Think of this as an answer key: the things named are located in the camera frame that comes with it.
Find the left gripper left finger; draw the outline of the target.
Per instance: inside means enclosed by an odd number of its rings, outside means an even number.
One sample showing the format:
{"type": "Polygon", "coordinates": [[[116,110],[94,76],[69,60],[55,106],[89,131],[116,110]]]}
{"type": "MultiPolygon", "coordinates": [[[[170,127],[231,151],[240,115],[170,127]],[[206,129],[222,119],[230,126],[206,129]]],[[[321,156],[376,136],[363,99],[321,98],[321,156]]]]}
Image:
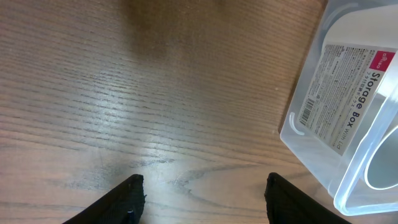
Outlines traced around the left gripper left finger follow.
{"type": "Polygon", "coordinates": [[[143,175],[128,177],[65,224],[139,224],[146,202],[143,183],[143,175]]]}

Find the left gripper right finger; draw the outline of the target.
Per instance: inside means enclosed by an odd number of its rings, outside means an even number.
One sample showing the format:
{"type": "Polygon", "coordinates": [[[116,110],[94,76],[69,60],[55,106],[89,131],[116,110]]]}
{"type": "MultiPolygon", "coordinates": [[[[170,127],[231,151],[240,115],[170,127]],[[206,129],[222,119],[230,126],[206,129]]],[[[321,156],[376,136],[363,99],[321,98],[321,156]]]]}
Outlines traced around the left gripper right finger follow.
{"type": "Polygon", "coordinates": [[[268,175],[264,198],[270,224],[350,224],[275,172],[268,175]]]}

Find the grey plastic cup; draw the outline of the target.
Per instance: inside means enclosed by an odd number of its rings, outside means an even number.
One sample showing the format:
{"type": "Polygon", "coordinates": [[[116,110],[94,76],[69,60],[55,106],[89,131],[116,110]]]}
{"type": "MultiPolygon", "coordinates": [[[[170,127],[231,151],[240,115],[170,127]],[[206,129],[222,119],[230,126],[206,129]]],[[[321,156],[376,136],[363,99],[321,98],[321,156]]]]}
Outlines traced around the grey plastic cup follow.
{"type": "Polygon", "coordinates": [[[397,126],[381,139],[365,168],[365,182],[374,190],[397,186],[397,126]]]}

